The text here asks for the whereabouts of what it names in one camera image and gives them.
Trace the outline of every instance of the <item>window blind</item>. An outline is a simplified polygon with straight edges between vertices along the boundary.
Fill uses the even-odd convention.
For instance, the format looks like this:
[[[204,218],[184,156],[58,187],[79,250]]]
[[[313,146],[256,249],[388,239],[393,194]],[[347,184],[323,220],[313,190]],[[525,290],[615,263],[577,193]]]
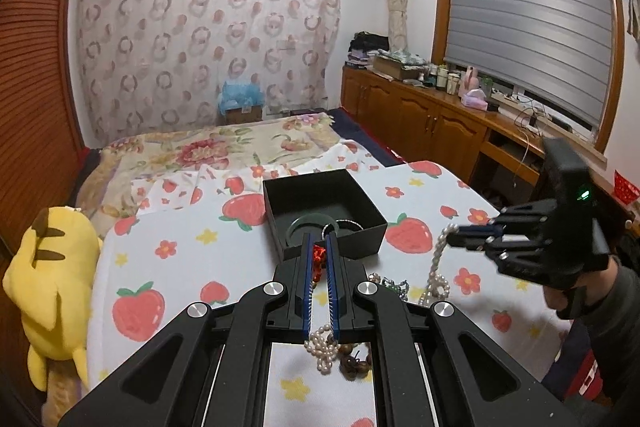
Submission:
[[[611,0],[451,0],[445,59],[534,92],[597,126]]]

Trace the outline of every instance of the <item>yellow plush toy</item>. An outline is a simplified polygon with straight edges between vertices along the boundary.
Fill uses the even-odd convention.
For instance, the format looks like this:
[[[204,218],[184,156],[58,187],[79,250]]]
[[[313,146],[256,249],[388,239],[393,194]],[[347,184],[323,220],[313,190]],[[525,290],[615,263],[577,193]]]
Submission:
[[[2,287],[22,312],[34,386],[47,389],[47,359],[73,359],[87,387],[86,332],[102,242],[89,219],[64,207],[45,208],[24,235]]]

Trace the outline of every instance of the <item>green bangle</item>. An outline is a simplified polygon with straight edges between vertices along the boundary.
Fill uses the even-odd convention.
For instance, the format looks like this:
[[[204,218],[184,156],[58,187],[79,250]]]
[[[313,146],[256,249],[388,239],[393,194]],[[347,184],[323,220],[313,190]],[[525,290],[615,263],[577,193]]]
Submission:
[[[305,214],[304,216],[300,216],[298,219],[296,219],[293,223],[289,225],[289,228],[285,233],[285,241],[288,247],[295,246],[295,245],[292,245],[293,233],[300,227],[303,227],[304,225],[313,225],[315,227],[318,227],[321,230],[327,225],[331,225],[332,227],[334,227],[334,230],[338,230],[339,228],[338,223],[335,222],[335,219],[331,216],[328,216],[327,214],[321,214],[320,212]]]

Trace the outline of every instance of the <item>open box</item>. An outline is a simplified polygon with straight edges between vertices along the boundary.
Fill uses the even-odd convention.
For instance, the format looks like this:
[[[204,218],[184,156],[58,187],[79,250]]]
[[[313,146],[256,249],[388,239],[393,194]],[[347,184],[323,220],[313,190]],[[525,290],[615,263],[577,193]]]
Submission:
[[[348,235],[338,234],[338,248],[344,257],[361,259],[378,253],[385,237],[386,219],[345,169],[265,180],[263,187],[267,219],[281,260],[300,255],[305,232],[313,234],[316,243],[325,247],[320,240],[321,229],[314,225],[298,227],[287,246],[286,233],[291,223],[315,212],[349,219],[363,227]]]

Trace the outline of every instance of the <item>metal screw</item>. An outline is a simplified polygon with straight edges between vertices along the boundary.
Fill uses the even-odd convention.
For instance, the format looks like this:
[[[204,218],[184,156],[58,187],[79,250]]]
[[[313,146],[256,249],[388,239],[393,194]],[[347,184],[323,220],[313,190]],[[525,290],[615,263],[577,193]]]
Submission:
[[[378,287],[372,282],[365,281],[358,284],[358,291],[363,295],[373,295],[378,291]]]
[[[268,282],[262,289],[267,295],[280,295],[284,292],[284,286],[276,281]]]
[[[199,319],[207,314],[209,307],[204,302],[194,302],[187,308],[187,314],[194,319]]]
[[[453,315],[453,306],[448,302],[436,302],[433,311],[440,317],[450,317]]]

